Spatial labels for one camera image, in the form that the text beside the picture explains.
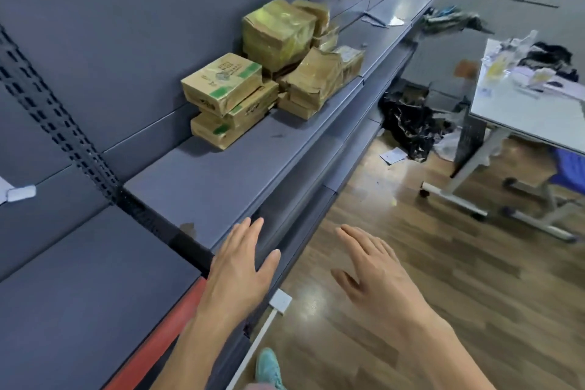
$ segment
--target hand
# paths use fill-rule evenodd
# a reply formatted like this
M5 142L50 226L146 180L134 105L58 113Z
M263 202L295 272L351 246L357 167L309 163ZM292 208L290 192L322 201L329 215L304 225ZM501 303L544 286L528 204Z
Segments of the hand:
M256 272L256 243L263 224L260 218L250 226L250 218L246 217L234 225L211 262L197 313L213 320L228 334L262 302L280 261L280 250L274 250Z
M406 349L414 330L439 319L382 239L349 225L336 229L344 243L357 281L341 269L331 270L349 299L365 312L378 334L399 350Z

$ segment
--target floor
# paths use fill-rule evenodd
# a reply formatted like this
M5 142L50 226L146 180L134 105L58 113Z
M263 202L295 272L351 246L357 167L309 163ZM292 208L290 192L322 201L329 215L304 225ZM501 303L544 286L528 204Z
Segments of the floor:
M478 223L438 197L418 197L423 179L441 186L452 165L431 155L425 164L387 166L379 154L393 146L389 133L374 140L282 284L292 304L260 348L276 352L287 389L430 388L369 331L331 278L332 267L352 271L333 236L348 223L394 247L498 390L585 390L585 244L563 244L497 214ZM508 204L535 212L537 201L501 182L514 175L536 184L553 170L546 149L510 139L458 192L494 211ZM579 216L566 226L585 235L584 222ZM237 388L252 379L250 364Z

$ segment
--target teal shoe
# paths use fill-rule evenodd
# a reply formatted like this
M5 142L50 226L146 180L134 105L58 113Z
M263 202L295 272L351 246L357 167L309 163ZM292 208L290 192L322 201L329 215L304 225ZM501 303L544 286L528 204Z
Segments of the teal shoe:
M263 349L256 360L256 382L274 385L276 390L286 390L282 385L280 367L272 349Z

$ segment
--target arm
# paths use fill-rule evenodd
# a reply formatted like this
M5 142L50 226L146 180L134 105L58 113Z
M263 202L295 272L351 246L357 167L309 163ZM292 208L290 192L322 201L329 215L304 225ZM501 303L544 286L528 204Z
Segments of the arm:
M151 390L204 390L211 368L232 331L266 296L280 251L256 272L256 243L264 220L236 224L211 263L197 312L179 336Z
M495 390L449 324L420 294L394 250L357 227L336 230L356 270L331 274L381 338L409 354L437 390Z

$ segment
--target blue chair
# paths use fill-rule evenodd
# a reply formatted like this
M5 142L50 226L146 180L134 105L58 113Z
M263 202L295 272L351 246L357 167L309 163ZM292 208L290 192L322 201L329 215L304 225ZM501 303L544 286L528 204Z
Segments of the blue chair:
M552 153L555 157L557 173L542 185L534 188L515 178L508 178L504 181L504 186L506 187L516 188L526 193L543 197L548 202L549 210L539 218L528 216L511 207L504 207L502 213L505 216L514 217L559 239L572 243L577 241L577 237L566 230L555 227L553 224L568 215L583 210L585 197L577 200L559 198L553 194L551 186L560 185L585 196L585 157L559 148L554 148Z

